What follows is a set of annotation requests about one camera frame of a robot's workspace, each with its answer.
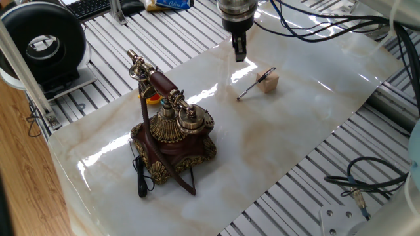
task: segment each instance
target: yellow object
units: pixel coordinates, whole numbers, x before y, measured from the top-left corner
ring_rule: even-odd
[[[150,11],[156,11],[156,10],[166,10],[169,9],[167,7],[159,7],[156,5],[155,0],[141,0],[143,2],[143,5],[146,7],[146,10],[148,12]]]
[[[146,99],[146,103],[150,105],[158,104],[162,100],[162,96],[155,94],[153,97]]]

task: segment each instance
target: computer keyboard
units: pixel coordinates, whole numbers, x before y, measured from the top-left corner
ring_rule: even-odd
[[[85,20],[111,9],[109,0],[81,0],[66,7],[78,20]]]

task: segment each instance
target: small wooden block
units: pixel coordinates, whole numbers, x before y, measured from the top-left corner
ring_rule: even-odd
[[[261,78],[261,76],[263,76],[264,73],[266,73],[269,69],[270,68],[259,72],[255,80],[257,81],[259,78]],[[261,91],[263,91],[264,93],[267,93],[267,92],[270,92],[271,90],[276,89],[277,82],[278,82],[278,74],[275,71],[273,71],[271,72],[270,75],[267,76],[265,80],[263,80],[261,83],[257,83],[257,86],[261,89]]]

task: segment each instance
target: slotted metal table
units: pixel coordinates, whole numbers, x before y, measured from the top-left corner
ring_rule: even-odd
[[[349,10],[347,0],[303,0],[320,12]],[[126,51],[134,49],[162,72],[169,71],[210,49],[230,35],[221,26],[215,0],[195,0],[185,11],[141,12],[120,25],[108,13],[84,23],[91,47],[88,67],[97,81],[51,102],[62,125],[68,125],[137,88],[130,79],[131,66]],[[417,50],[420,35],[411,33]],[[398,59],[395,40],[386,44]],[[380,101],[391,112],[415,122],[418,119],[414,93],[405,70],[401,69],[381,85],[370,100]],[[45,138],[53,132],[41,126]],[[340,197],[343,187],[324,182],[326,175],[345,175],[348,162],[360,156],[374,156],[394,163],[407,172],[406,131],[381,112],[364,104],[348,121],[309,153],[297,166],[268,189],[219,235],[321,235],[319,211],[322,206],[345,205],[358,212],[351,197]],[[375,163],[354,169],[357,179],[384,182],[396,176]],[[386,199],[364,195],[369,213],[374,214]]]

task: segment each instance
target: antique telephone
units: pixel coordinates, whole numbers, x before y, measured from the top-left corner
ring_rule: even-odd
[[[143,57],[133,50],[127,54],[133,61],[129,75],[138,81],[144,121],[131,130],[140,158],[156,184],[164,184],[172,177],[195,195],[194,179],[190,186],[179,173],[215,157],[217,149],[209,137],[215,122],[207,110],[195,104],[188,105],[184,91],[157,68],[145,63]],[[163,96],[163,105],[149,119],[146,99],[156,93]]]

